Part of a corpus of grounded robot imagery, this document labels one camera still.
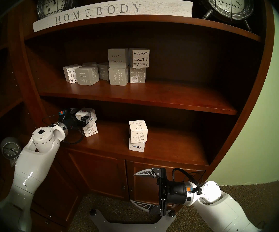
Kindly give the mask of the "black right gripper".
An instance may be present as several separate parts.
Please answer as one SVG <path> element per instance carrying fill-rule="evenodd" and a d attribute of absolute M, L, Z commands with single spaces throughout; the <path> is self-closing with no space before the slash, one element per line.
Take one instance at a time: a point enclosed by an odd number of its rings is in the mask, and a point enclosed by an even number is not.
<path fill-rule="evenodd" d="M 187 200 L 186 183 L 168 180 L 165 168 L 144 169 L 135 173 L 134 176 L 158 178 L 159 205 L 130 200 L 133 205 L 145 212 L 165 216 L 168 203 L 184 204 Z"/>

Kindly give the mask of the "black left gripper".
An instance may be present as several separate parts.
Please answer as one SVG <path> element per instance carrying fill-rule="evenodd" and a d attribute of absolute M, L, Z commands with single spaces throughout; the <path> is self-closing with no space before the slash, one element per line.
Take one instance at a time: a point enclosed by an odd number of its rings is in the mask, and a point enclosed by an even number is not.
<path fill-rule="evenodd" d="M 83 116 L 78 120 L 76 118 L 76 113 L 79 108 L 63 109 L 58 112 L 58 125 L 63 130 L 69 130 L 71 128 L 81 128 L 82 126 L 90 126 L 91 116 Z"/>

